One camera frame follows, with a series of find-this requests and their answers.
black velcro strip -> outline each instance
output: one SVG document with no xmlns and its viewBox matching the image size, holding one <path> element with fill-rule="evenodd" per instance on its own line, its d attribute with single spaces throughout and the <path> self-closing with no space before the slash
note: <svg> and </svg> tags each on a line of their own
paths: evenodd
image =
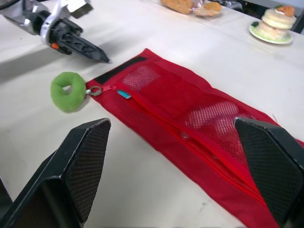
<svg viewBox="0 0 304 228">
<path fill-rule="evenodd" d="M 110 78 L 112 78 L 113 76 L 117 75 L 121 71 L 125 70 L 127 67 L 129 67 L 129 66 L 131 66 L 131 65 L 133 65 L 135 63 L 139 63 L 139 62 L 145 61 L 146 59 L 147 59 L 146 57 L 142 57 L 142 56 L 132 58 L 129 61 L 121 64 L 118 67 L 116 67 L 115 69 L 110 70 L 110 71 L 104 73 L 103 75 L 100 75 L 99 77 L 95 78 L 95 81 L 98 82 L 99 84 L 103 85 Z"/>
</svg>

red mesh pouch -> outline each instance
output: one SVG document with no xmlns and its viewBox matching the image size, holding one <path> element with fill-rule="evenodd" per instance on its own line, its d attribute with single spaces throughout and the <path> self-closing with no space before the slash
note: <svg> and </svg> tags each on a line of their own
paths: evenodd
<svg viewBox="0 0 304 228">
<path fill-rule="evenodd" d="M 149 50 L 95 78 L 93 97 L 248 228 L 277 228 L 248 170 L 237 116 L 276 124 Z M 124 98 L 122 90 L 131 95 Z"/>
</svg>

plate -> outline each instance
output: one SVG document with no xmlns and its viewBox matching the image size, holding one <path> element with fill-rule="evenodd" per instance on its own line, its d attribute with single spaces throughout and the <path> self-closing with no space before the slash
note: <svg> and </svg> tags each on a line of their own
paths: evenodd
<svg viewBox="0 0 304 228">
<path fill-rule="evenodd" d="M 258 24 L 259 24 L 259 22 L 255 21 L 249 26 L 250 33 L 252 35 L 254 35 L 256 38 L 259 38 L 263 41 L 266 41 L 266 42 L 272 43 L 272 44 L 290 44 L 294 40 L 294 38 L 290 34 L 288 34 L 285 39 L 269 39 L 267 37 L 264 37 L 263 35 L 259 34 L 259 32 L 256 30 L 256 27 L 258 26 Z"/>
</svg>

blue tag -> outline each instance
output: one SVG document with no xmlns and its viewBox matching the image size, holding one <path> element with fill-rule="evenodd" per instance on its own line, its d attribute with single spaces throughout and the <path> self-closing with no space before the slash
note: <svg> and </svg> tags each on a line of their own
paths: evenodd
<svg viewBox="0 0 304 228">
<path fill-rule="evenodd" d="M 125 99 L 130 99 L 132 96 L 125 91 L 117 90 L 118 94 Z"/>
</svg>

white plate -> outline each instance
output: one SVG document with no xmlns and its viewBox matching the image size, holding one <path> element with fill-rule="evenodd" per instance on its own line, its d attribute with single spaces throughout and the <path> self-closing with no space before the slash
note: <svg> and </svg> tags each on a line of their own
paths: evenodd
<svg viewBox="0 0 304 228">
<path fill-rule="evenodd" d="M 266 37 L 263 37 L 262 35 L 260 35 L 255 27 L 253 27 L 251 24 L 249 25 L 249 31 L 252 35 L 254 35 L 256 38 L 259 38 L 263 41 L 266 41 L 268 43 L 272 43 L 272 44 L 290 44 L 293 42 L 294 38 L 289 34 L 289 37 L 283 40 L 275 40 L 275 39 L 268 39 Z"/>
</svg>

